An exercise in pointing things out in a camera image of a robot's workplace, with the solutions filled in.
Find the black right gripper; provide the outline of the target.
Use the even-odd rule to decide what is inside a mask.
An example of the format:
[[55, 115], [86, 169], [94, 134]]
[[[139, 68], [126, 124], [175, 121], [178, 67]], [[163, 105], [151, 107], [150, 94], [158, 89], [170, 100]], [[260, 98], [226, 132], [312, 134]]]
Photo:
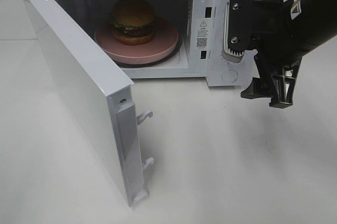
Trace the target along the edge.
[[241, 92], [244, 99], [269, 98], [269, 106], [293, 105], [293, 93], [301, 55], [290, 30], [290, 9], [294, 0], [229, 0], [225, 8], [224, 51], [254, 56], [258, 77]]

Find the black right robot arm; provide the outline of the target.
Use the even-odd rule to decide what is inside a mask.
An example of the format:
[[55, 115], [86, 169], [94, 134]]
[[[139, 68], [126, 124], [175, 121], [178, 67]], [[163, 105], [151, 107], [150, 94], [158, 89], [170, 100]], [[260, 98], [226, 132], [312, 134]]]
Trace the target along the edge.
[[259, 77], [245, 99], [269, 98], [270, 106], [293, 104], [302, 57], [336, 36], [336, 0], [229, 0], [224, 53], [239, 62], [256, 50]]

